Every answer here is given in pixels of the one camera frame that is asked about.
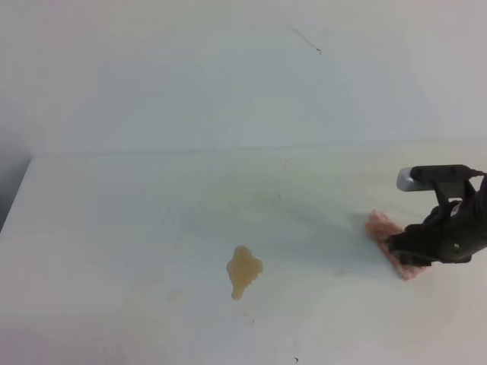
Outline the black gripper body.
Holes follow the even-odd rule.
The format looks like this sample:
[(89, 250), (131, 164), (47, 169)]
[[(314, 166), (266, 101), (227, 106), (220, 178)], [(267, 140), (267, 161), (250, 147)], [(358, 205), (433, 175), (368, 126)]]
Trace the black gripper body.
[(465, 165), (434, 165), (413, 167), (410, 176), (431, 187), (438, 201), (411, 232), (411, 254), (430, 262), (469, 262), (486, 247), (486, 174)]

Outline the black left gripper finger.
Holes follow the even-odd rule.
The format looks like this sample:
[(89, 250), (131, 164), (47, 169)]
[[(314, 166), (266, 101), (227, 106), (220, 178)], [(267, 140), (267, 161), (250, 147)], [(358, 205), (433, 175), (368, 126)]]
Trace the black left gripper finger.
[(411, 224), (402, 233), (387, 239), (391, 253), (437, 253), (438, 228), (431, 224)]

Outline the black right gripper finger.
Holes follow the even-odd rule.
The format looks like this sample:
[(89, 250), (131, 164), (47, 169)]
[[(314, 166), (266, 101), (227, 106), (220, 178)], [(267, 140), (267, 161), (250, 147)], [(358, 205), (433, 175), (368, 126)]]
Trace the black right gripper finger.
[(417, 268), (431, 267), (433, 262), (441, 261), (441, 256), (437, 252), (428, 250), (396, 250), (394, 255), (399, 259), (401, 265)]

